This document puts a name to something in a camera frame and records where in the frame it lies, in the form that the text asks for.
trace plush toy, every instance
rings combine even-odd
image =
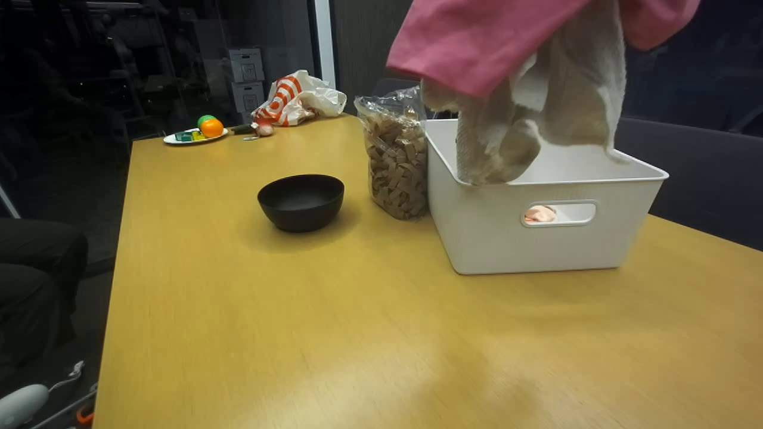
[[[253,110],[250,117],[257,136],[272,136],[278,126],[298,126],[316,117],[338,117],[343,105],[346,95],[341,92],[298,70],[275,81],[268,102]]]

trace white bin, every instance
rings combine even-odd
[[[544,145],[508,185],[458,180],[455,120],[425,124],[429,211],[458,274],[617,268],[669,175],[620,150]],[[557,212],[528,223],[530,207]]]

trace beige cloth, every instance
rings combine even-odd
[[[486,101],[423,79],[433,110],[458,112],[458,176],[517,180],[541,143],[614,148],[626,99],[626,42],[614,0],[595,0]]]

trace table surface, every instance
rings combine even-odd
[[[346,181],[317,234],[272,180]],[[657,217],[620,269],[458,278],[429,217],[369,200],[359,120],[139,141],[95,424],[760,427],[763,254]]]

